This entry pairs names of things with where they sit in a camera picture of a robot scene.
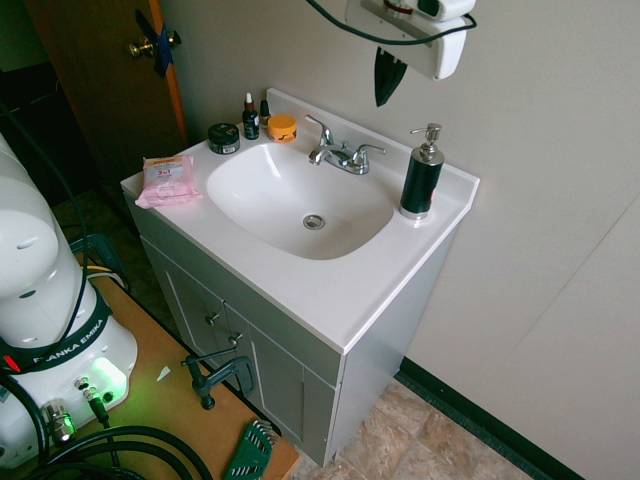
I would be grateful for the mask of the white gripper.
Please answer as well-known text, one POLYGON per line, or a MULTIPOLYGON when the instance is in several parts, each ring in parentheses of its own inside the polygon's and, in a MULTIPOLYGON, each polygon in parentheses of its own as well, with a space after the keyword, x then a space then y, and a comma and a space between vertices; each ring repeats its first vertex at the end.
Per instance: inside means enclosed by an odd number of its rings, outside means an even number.
POLYGON ((466 32, 461 28, 465 25, 463 16, 468 12, 467 1, 346 3, 346 23, 379 38, 408 42, 439 33, 443 35, 421 45, 384 45, 377 48, 374 62, 377 107, 390 99, 403 79, 407 65, 432 80, 442 80, 454 73, 466 41, 466 32))

